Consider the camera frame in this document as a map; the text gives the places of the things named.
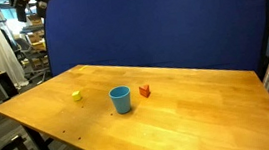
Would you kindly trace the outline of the orange triangular wooden block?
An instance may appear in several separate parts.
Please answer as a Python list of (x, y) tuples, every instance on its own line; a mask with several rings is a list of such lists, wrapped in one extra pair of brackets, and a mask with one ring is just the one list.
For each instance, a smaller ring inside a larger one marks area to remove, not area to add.
[(140, 86), (140, 87), (139, 87), (139, 93), (140, 93), (142, 96), (148, 98), (149, 95), (150, 95), (150, 86), (149, 86), (149, 85), (143, 85), (143, 86)]

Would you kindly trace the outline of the yellow cylinder block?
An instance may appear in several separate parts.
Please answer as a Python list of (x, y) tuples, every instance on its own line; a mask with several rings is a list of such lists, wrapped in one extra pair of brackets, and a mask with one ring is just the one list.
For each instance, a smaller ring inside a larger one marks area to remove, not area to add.
[(71, 96), (73, 98), (73, 101), (80, 101), (82, 98), (79, 91), (73, 91)]

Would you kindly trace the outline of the blue round backdrop screen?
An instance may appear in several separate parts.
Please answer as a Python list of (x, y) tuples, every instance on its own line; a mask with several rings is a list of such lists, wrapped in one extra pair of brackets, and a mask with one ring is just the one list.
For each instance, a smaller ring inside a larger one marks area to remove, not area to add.
[(51, 0), (53, 74), (75, 65), (265, 72), (269, 0)]

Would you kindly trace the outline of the background shelf with boxes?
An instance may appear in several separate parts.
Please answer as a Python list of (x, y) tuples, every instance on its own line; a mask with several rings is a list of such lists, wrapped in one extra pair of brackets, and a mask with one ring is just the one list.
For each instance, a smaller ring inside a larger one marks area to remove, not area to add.
[(28, 23), (22, 28), (22, 37), (16, 42), (20, 46), (20, 52), (30, 65), (28, 80), (36, 77), (45, 77), (50, 72), (48, 52), (46, 51), (44, 38), (44, 24), (41, 18), (35, 15), (28, 17)]

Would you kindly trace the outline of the blue plastic cup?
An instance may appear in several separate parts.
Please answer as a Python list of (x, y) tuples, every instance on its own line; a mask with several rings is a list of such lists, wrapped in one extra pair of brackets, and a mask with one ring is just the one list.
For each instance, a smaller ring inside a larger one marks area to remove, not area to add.
[(127, 86), (120, 86), (111, 89), (109, 96), (117, 113), (125, 114), (131, 110), (130, 89)]

